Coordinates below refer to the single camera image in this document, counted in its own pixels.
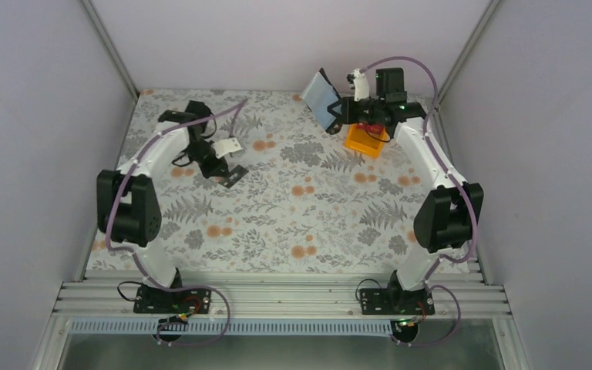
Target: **purple cable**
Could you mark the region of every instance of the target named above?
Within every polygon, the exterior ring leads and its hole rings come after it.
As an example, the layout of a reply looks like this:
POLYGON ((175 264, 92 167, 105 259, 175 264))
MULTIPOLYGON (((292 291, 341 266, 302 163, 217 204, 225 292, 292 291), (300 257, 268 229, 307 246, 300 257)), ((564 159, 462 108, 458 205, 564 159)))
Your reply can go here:
MULTIPOLYGON (((432 82, 432 89, 434 92, 434 98, 432 99, 432 107, 428 111, 428 114, 425 115, 425 119, 423 119, 423 135, 425 137, 425 143, 428 145, 428 148, 430 148, 430 153, 432 153, 432 155, 435 157, 435 160, 437 161, 439 166, 442 168, 443 172, 452 181, 452 183, 455 185, 455 187, 457 187, 457 190, 459 190, 459 194, 462 196, 462 199, 464 199, 464 203, 466 203, 466 208, 469 211, 469 217, 471 219, 471 228, 473 229, 473 237, 471 238, 471 244, 469 247, 469 251, 466 253, 466 256, 464 256, 462 258, 453 258, 447 254, 442 254, 441 258, 444 258, 444 259, 454 262, 456 264, 461 264, 462 262, 468 261, 471 258, 471 256, 473 255, 473 253, 475 253, 475 251, 476 251, 476 244, 477 244, 477 237, 478 237, 478 223, 477 223, 476 213, 473 210, 473 205, 471 204, 471 199, 469 198, 469 194, 466 193, 466 191, 462 187, 462 184, 459 183, 459 181, 451 173, 448 173, 448 170, 449 170, 448 166, 446 166, 446 164, 443 162, 443 160, 441 159, 441 156, 439 155, 439 152, 437 152, 437 149, 435 149, 435 147, 432 145, 432 140, 429 138, 429 136, 432 135, 432 133, 428 131, 430 118, 432 117, 432 112, 434 112, 437 109, 437 107, 439 106, 439 89, 437 88, 437 81, 435 79, 435 76, 432 74, 432 71, 430 71, 430 68, 428 68, 422 62, 420 62, 418 59, 410 58, 408 56, 391 56, 388 58, 380 59, 377 62, 371 63, 368 66, 366 66, 365 68, 360 69, 360 72, 364 73, 373 67, 379 66, 382 63, 391 62, 392 60, 405 60, 407 62, 415 63, 416 65, 423 68, 423 70, 425 70, 425 73, 428 74, 428 77, 430 78, 430 81, 432 82)), ((439 266, 439 264, 435 264, 432 267, 437 268, 437 266, 439 266)))
POLYGON ((230 319, 231 319, 230 303, 228 302, 226 297, 220 291, 218 291, 216 288, 208 287, 206 285, 191 285, 191 286, 186 286, 186 287, 181 287, 181 288, 167 288, 167 287, 164 287, 163 285, 161 285, 160 283, 158 283, 152 276, 149 275, 148 271, 146 271, 144 266, 142 266, 142 264, 140 263, 140 260, 137 257, 137 253, 135 253, 135 250, 136 250, 135 247, 133 247, 133 246, 113 247, 112 246, 112 229, 114 226, 114 219, 116 216, 116 212, 119 209, 119 205, 121 204, 121 197, 123 196, 123 191, 124 191, 124 189, 126 189, 126 185, 128 184, 128 181, 130 181, 130 177, 133 175, 133 172, 137 168, 137 163, 140 162, 142 160, 142 158, 144 158, 144 155, 146 154, 146 152, 149 151, 149 149, 153 146, 153 144, 157 140, 159 140, 163 136, 165 136, 168 133, 171 133, 175 130, 180 130, 180 129, 187 128, 189 126, 197 125, 199 123, 206 122, 209 119, 216 119, 216 118, 224 116, 232 111, 235 111, 235 115, 234 115, 233 121, 231 123, 231 126, 232 126, 232 125, 234 125, 234 121, 237 118, 237 114, 239 113, 239 111, 241 111, 241 109, 244 107, 244 104, 246 104, 246 102, 247 102, 247 100, 245 99, 242 102, 238 103, 236 106, 228 108, 228 109, 224 110, 223 112, 220 112, 220 113, 215 114, 213 116, 208 116, 208 117, 196 119, 194 121, 190 121, 187 123, 181 123, 180 125, 175 125, 173 127, 165 129, 163 131, 160 131, 160 135, 158 135, 158 134, 154 135, 153 138, 151 138, 151 140, 149 140, 146 143, 146 145, 144 145, 144 147, 142 147, 140 152, 135 157, 136 161, 133 163, 132 166, 130 166, 130 168, 128 169, 128 172, 123 177, 123 180, 121 181, 121 184, 119 185, 119 189, 116 192, 115 200, 113 202, 113 208, 110 211, 110 215, 108 218, 108 224, 106 227, 106 247, 108 248, 108 251, 112 251, 112 252, 114 252, 114 251, 129 251, 131 254, 133 254, 133 260, 135 261, 135 265, 137 266, 137 268, 139 268, 142 275, 146 279, 148 279, 148 281, 150 281, 153 285, 155 285, 158 289, 169 292, 169 293, 188 291, 190 289, 209 289, 209 290, 213 291, 214 293, 217 293, 217 295, 219 295, 221 297, 221 299, 224 301, 224 304, 226 305, 226 309, 227 309, 227 317, 226 317, 226 324, 224 326, 223 331, 221 331, 221 333, 219 335, 217 335, 216 337, 214 337, 210 340, 204 341, 203 343, 181 344, 182 346, 197 347, 197 346, 201 346, 201 345, 209 345, 209 344, 212 344, 212 343, 218 341, 219 339, 221 339, 224 336, 224 334, 226 334, 226 331, 228 331, 228 328, 230 327, 230 319))
MULTIPOLYGON (((431 341, 429 343, 407 343, 406 345, 408 347, 413 347, 413 348, 424 348, 424 347, 432 347, 433 345, 440 345, 442 344, 444 341, 447 341, 450 337, 452 337, 453 334, 455 334, 455 332, 457 331, 457 328, 459 327, 459 322, 462 320, 462 310, 459 308, 459 301, 457 300, 457 297, 455 296, 454 293, 452 293, 450 291, 450 289, 444 287, 443 285, 433 285, 430 288, 428 288, 428 286, 425 286, 426 289, 429 289, 430 291, 435 290, 436 288, 439 289, 443 289, 444 291, 446 291, 446 293, 450 294, 450 296, 452 297, 452 300, 455 302, 455 306, 457 307, 457 320, 455 320, 455 324, 452 325, 452 328, 450 329, 450 331, 448 332, 448 334, 446 334, 443 338, 438 339, 436 341, 431 341)), ((393 335, 391 336, 392 340, 394 342, 396 342, 396 345, 400 345, 401 342, 396 339, 393 335)))

